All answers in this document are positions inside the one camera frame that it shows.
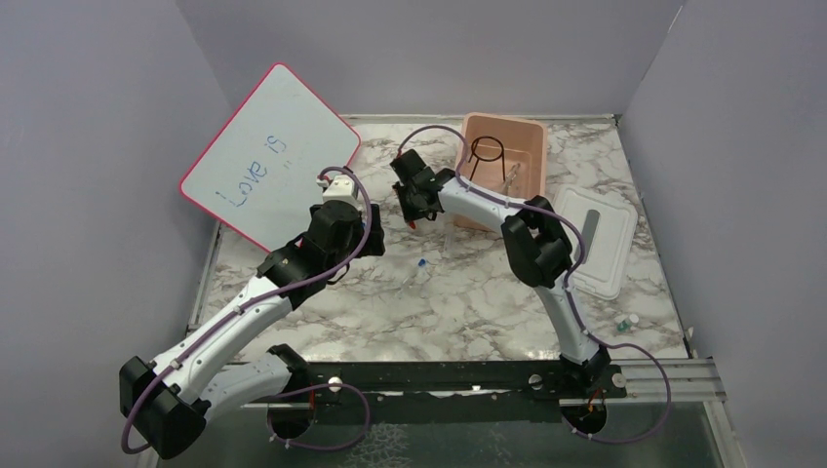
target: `whiteboard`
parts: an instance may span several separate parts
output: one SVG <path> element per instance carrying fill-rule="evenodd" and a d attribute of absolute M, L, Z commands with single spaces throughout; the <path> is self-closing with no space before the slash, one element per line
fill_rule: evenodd
<path fill-rule="evenodd" d="M 307 230 L 316 177 L 350 163 L 359 135 L 276 63 L 181 179 L 184 197 L 272 251 Z"/>

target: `wire stand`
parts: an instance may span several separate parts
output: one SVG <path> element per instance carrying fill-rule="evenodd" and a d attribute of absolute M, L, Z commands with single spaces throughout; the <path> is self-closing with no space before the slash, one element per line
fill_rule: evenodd
<path fill-rule="evenodd" d="M 494 156 L 491 159 L 486 159 L 483 156 L 480 156 L 479 154 L 477 154 L 477 145 L 480 143 L 480 140 L 483 140 L 483 139 L 490 139 L 492 141 L 496 141 L 496 144 L 499 145 L 499 154 Z M 480 165 L 480 161 L 485 161 L 487 163 L 492 163 L 496 160 L 500 160 L 500 161 L 502 161 L 502 181 L 503 182 L 505 181 L 505 146 L 503 146 L 502 141 L 500 141 L 499 139 L 497 139 L 493 136 L 479 136 L 479 137 L 477 137 L 476 139 L 474 139 L 474 141 L 471 142 L 471 155 L 468 156 L 468 162 L 470 163 L 471 159 L 473 159 L 473 158 L 477 158 L 477 162 L 474 163 L 474 169 L 471 171 L 471 177 L 468 178 L 469 180 L 474 180 L 474 174 L 477 173 L 477 166 Z"/>

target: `black mount bracket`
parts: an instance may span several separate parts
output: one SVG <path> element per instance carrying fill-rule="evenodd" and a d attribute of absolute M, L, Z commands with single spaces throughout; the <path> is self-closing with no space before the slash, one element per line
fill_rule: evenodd
<path fill-rule="evenodd" d="M 128 416 L 135 401 L 155 378 L 152 367 L 135 356 L 118 373 L 121 414 Z M 177 389 L 160 382 L 149 394 L 135 419 L 135 428 L 167 460 L 192 445 L 207 425 L 204 414 L 210 402 L 196 400 L 189 405 Z"/>
<path fill-rule="evenodd" d="M 393 190 L 399 197 L 405 222 L 423 218 L 429 221 L 436 219 L 437 213 L 443 211 L 438 193 L 445 182 L 453 178 L 453 170 L 442 169 L 434 174 L 412 149 L 391 161 L 390 167 L 399 178 L 399 181 L 393 184 Z"/>
<path fill-rule="evenodd" d="M 575 363 L 561 356 L 560 362 L 563 364 L 566 375 L 574 380 L 577 385 L 583 388 L 591 388 L 595 386 L 595 382 L 600 381 L 606 375 L 611 357 L 606 346 L 598 345 L 597 353 L 588 361 Z"/>
<path fill-rule="evenodd" d="M 564 361 L 305 363 L 287 345 L 275 346 L 269 352 L 291 366 L 290 388 L 327 383 L 338 377 L 366 392 L 372 423 L 557 423 L 562 421 L 562 399 L 588 399 L 596 389 L 601 389 L 602 398 L 626 396 L 624 388 L 611 382 L 611 376 L 621 372 L 619 366 L 608 366 L 599 379 L 583 385 L 571 378 L 569 363 Z M 480 393 L 467 394 L 472 389 Z M 457 393 L 436 396 L 431 392 Z M 284 400 L 263 398 L 259 402 Z M 312 419 L 317 424 L 358 425 L 365 420 L 361 400 L 349 391 L 317 390 L 313 406 L 310 411 L 270 411 L 274 420 L 291 420 L 293 424 Z"/>

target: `glass panel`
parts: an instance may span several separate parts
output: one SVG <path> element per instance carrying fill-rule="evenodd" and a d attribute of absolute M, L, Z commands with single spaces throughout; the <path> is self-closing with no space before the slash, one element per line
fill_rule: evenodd
<path fill-rule="evenodd" d="M 651 427 L 663 405 L 616 405 L 609 411 L 609 423 L 602 435 L 628 437 Z M 265 409 L 242 409 L 217 419 L 188 451 L 161 462 L 160 466 L 723 466 L 700 403 L 676 404 L 661 433 L 626 446 L 581 440 L 564 424 L 381 424 L 374 426 L 370 436 L 354 448 L 321 453 L 269 443 L 265 415 Z M 357 431 L 357 427 L 350 426 L 314 426 L 301 440 L 334 445 L 353 437 Z"/>

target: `small bottle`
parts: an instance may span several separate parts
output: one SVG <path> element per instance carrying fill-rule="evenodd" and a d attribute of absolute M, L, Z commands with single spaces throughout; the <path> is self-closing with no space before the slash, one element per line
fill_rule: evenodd
<path fill-rule="evenodd" d="M 402 280 L 402 283 L 399 285 L 399 291 L 396 293 L 397 296 L 401 294 L 404 290 L 411 287 L 413 283 L 416 282 L 416 278 L 425 274 L 425 266 L 428 264 L 428 260 L 424 258 L 420 258 L 419 262 L 416 263 L 416 266 L 412 267 L 408 276 Z"/>
<path fill-rule="evenodd" d="M 630 314 L 628 317 L 623 319 L 622 322 L 617 324 L 617 331 L 618 332 L 626 332 L 629 329 L 631 329 L 632 327 L 638 325 L 638 322 L 640 322 L 640 321 L 641 321 L 641 319 L 637 315 Z"/>
<path fill-rule="evenodd" d="M 442 246 L 442 257 L 448 258 L 451 256 L 453 238 L 456 235 L 456 226 L 453 225 L 453 214 L 443 216 L 443 222 L 445 223 L 445 243 Z"/>

